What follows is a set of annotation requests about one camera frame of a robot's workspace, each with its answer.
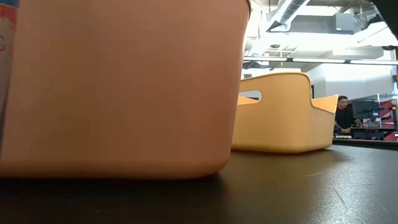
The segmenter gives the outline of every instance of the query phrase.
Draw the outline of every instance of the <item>black table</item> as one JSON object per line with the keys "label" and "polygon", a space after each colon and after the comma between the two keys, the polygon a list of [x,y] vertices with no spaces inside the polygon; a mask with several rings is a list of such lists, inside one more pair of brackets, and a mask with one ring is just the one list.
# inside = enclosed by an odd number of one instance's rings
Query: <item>black table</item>
{"label": "black table", "polygon": [[385,133],[394,133],[396,128],[351,128],[351,136],[353,139],[360,138],[379,138],[384,140]]}
{"label": "black table", "polygon": [[0,180],[0,223],[398,223],[398,151],[234,152],[197,180]]}

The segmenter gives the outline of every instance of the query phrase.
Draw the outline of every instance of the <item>person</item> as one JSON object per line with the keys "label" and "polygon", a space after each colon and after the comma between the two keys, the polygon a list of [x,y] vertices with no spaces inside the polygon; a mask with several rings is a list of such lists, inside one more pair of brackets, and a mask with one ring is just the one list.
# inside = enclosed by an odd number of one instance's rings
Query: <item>person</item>
{"label": "person", "polygon": [[338,97],[335,116],[335,129],[339,129],[343,133],[350,133],[352,125],[357,125],[358,127],[363,126],[360,120],[354,119],[353,111],[347,108],[347,104],[347,96]]}

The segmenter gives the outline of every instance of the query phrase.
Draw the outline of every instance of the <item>computer screen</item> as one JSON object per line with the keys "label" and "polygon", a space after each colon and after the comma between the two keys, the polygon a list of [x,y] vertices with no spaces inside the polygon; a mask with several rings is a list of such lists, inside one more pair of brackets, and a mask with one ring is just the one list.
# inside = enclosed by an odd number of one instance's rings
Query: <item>computer screen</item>
{"label": "computer screen", "polygon": [[353,102],[353,115],[355,119],[380,118],[380,106],[375,101]]}

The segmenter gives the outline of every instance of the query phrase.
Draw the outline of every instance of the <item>white wall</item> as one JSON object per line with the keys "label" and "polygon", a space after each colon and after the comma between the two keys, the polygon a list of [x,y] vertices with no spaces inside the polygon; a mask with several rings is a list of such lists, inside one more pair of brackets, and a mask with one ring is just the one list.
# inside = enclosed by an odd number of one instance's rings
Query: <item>white wall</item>
{"label": "white wall", "polygon": [[311,84],[314,86],[315,97],[327,96],[328,94],[326,92],[326,81],[323,67],[318,66],[307,73],[310,76]]}
{"label": "white wall", "polygon": [[398,95],[398,83],[395,83],[395,84],[394,84],[394,94],[397,94],[397,95]]}
{"label": "white wall", "polygon": [[[390,60],[390,52],[379,60]],[[315,97],[334,94],[359,98],[394,91],[393,66],[322,64],[308,72],[314,85]]]}

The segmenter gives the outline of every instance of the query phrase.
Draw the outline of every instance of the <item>orange bin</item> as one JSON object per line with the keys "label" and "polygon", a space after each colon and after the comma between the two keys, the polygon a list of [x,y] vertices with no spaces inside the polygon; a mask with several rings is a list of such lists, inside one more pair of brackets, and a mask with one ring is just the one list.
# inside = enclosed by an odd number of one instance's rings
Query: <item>orange bin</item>
{"label": "orange bin", "polygon": [[261,99],[239,97],[233,149],[298,153],[331,145],[337,95],[311,99],[307,74],[249,78],[239,91],[259,91]]}
{"label": "orange bin", "polygon": [[247,0],[21,1],[0,176],[217,172],[249,12]]}

